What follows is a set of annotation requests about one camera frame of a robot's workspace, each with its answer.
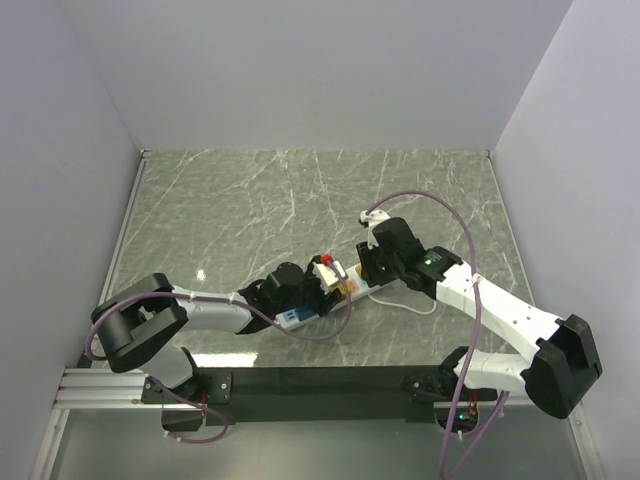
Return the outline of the white power strip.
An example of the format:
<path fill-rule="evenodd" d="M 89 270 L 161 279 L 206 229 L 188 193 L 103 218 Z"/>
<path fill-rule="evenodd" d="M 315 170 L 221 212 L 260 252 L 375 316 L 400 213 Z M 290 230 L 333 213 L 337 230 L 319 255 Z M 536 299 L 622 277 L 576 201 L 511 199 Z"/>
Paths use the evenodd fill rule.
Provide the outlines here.
<path fill-rule="evenodd" d="M 344 268 L 337 260 L 312 261 L 311 270 L 302 285 L 297 304 L 275 316 L 276 323 L 287 331 L 296 330 L 329 313 L 348 306 L 391 283 L 386 271 L 368 275 L 361 264 Z"/>

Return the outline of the yellow cube socket adapter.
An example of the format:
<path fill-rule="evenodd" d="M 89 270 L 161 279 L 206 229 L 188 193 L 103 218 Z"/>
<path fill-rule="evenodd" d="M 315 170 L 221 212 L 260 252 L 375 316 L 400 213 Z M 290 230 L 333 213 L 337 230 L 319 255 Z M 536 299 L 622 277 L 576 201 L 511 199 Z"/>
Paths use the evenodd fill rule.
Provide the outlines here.
<path fill-rule="evenodd" d="M 348 291 L 349 294 L 352 294 L 354 287 L 350 281 L 347 281 L 345 284 L 338 284 L 336 286 L 336 289 L 340 292 L 342 296 L 345 296 L 346 291 Z"/>

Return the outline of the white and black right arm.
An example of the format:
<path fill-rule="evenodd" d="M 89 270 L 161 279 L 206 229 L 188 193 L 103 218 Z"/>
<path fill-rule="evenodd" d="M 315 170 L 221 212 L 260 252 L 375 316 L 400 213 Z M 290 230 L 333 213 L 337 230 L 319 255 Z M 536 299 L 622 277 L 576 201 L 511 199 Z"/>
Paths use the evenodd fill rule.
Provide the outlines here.
<path fill-rule="evenodd" d="M 399 280 L 439 304 L 479 319 L 513 348 L 511 354 L 461 347 L 441 366 L 439 387 L 460 399 L 470 390 L 525 394 L 546 414 L 567 418 L 602 374 L 590 325 L 540 310 L 472 272 L 468 263 L 436 246 L 423 247 L 407 222 L 382 210 L 362 212 L 367 230 L 358 244 L 369 286 Z"/>

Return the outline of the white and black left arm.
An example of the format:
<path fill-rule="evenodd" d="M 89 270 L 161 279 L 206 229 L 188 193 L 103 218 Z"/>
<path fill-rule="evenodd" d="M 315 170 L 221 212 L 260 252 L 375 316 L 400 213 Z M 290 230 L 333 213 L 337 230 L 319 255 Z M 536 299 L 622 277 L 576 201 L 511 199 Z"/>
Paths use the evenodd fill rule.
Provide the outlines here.
<path fill-rule="evenodd" d="M 263 279 L 228 294 L 189 291 L 154 273 L 103 302 L 91 314 L 85 353 L 115 373 L 139 369 L 176 401 L 193 399 L 200 378 L 191 353 L 173 345 L 187 330 L 249 335 L 272 327 L 286 335 L 285 313 L 298 308 L 322 317 L 350 305 L 347 275 L 331 259 L 315 257 L 306 268 L 285 262 Z"/>

